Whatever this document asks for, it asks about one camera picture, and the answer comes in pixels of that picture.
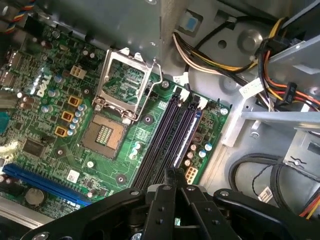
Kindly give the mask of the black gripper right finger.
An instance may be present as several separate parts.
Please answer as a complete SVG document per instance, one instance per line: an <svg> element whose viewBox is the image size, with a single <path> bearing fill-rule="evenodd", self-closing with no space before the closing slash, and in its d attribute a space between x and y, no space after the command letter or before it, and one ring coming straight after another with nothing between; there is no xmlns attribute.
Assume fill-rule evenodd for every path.
<svg viewBox="0 0 320 240"><path fill-rule="evenodd" d="M186 206L183 220L194 221L198 226L198 240L238 240L240 237L221 213L220 207L232 213L235 225L247 223L242 230L271 233L281 240L318 240L320 226L316 222L282 210L230 189L218 190L212 200L195 185L188 185L184 171L174 170L175 207Z"/></svg>

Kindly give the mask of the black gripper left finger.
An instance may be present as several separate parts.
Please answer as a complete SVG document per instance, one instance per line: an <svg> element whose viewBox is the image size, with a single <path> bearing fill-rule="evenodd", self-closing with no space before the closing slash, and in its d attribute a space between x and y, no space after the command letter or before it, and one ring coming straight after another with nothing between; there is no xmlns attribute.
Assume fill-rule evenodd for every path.
<svg viewBox="0 0 320 240"><path fill-rule="evenodd" d="M26 233L24 240L171 240L176 187L128 188Z"/></svg>

